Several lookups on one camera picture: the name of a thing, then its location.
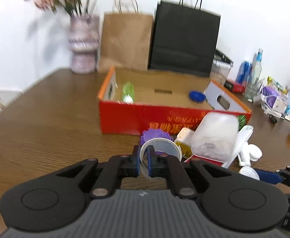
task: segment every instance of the vase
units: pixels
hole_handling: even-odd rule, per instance
[[[100,17],[71,17],[69,49],[73,52],[70,68],[77,74],[88,74],[96,70],[100,46]]]

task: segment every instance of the green plastic bottle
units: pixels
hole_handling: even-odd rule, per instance
[[[122,101],[125,103],[133,103],[135,98],[135,88],[130,82],[123,85],[122,88]]]

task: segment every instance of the brown paper bag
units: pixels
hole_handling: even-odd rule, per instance
[[[120,13],[104,15],[98,71],[112,66],[147,70],[153,17],[138,13],[137,3],[136,13],[122,13],[119,3]]]

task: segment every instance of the box handle hole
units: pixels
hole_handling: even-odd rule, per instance
[[[155,93],[163,93],[163,94],[169,94],[172,95],[172,91],[171,90],[165,90],[165,89],[154,89]]]
[[[230,103],[222,96],[217,97],[217,102],[222,105],[225,110],[230,108]]]

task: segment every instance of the blue can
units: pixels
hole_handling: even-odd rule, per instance
[[[236,77],[236,82],[241,84],[242,86],[246,86],[247,79],[249,78],[252,71],[252,64],[250,62],[244,61],[240,69],[238,70],[238,74]]]

